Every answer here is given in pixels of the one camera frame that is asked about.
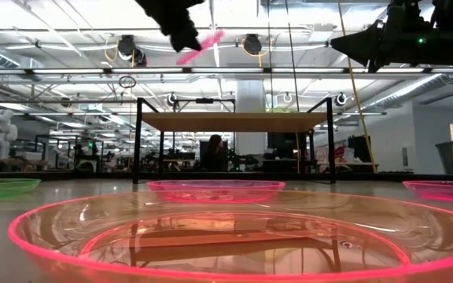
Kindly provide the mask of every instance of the white robot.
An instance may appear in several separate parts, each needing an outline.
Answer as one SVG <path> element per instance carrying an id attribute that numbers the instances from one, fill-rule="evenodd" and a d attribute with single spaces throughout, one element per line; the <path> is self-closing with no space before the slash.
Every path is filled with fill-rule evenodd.
<path id="1" fill-rule="evenodd" d="M 0 110 L 0 159 L 9 156 L 9 143 L 17 140 L 17 126 L 11 123 L 13 111 Z"/>

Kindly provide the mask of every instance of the pink object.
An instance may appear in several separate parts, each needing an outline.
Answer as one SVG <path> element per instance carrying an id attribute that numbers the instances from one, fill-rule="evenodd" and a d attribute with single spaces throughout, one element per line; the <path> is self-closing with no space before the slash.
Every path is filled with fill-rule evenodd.
<path id="1" fill-rule="evenodd" d="M 403 184 L 422 198 L 453 201 L 453 182 L 409 181 Z"/>
<path id="2" fill-rule="evenodd" d="M 188 64 L 191 60 L 195 59 L 196 57 L 207 51 L 209 48 L 212 48 L 215 45 L 215 43 L 219 43 L 224 35 L 225 31 L 217 31 L 213 36 L 206 38 L 201 43 L 202 46 L 201 51 L 192 50 L 190 52 L 185 53 L 176 61 L 176 64 L 178 66 Z"/>
<path id="3" fill-rule="evenodd" d="M 282 190 L 260 204 L 188 204 L 122 193 L 36 208 L 8 235 L 64 283 L 453 282 L 453 211 L 376 197 Z"/>
<path id="4" fill-rule="evenodd" d="M 147 183 L 166 200 L 186 203 L 252 203 L 268 200 L 283 182 L 243 180 L 178 180 Z"/>

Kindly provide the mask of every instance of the pink plastic bowl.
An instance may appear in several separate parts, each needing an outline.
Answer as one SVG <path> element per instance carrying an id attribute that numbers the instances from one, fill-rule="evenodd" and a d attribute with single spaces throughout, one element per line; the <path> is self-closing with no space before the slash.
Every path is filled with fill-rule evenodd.
<path id="1" fill-rule="evenodd" d="M 243 180 L 177 180 L 147 183 L 166 200 L 188 203 L 249 203 L 269 200 L 284 182 Z"/>
<path id="2" fill-rule="evenodd" d="M 114 194 L 36 208 L 8 234 L 60 283 L 453 282 L 453 211 L 376 197 Z"/>
<path id="3" fill-rule="evenodd" d="M 409 181 L 403 184 L 422 198 L 453 201 L 453 182 Z"/>

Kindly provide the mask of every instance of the green plastic bowl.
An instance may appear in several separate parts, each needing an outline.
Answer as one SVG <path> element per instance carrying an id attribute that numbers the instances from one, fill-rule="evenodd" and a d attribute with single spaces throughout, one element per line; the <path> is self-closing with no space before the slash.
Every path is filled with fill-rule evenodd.
<path id="1" fill-rule="evenodd" d="M 0 178 L 0 199 L 31 192 L 40 182 L 38 179 Z"/>

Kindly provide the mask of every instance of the white pillar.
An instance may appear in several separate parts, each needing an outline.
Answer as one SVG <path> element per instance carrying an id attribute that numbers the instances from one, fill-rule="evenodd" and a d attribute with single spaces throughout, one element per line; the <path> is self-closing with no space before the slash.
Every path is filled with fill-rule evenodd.
<path id="1" fill-rule="evenodd" d="M 263 81 L 241 80 L 237 82 L 237 113 L 265 112 L 265 88 Z M 267 147 L 267 133 L 237 133 L 238 154 L 263 154 Z"/>

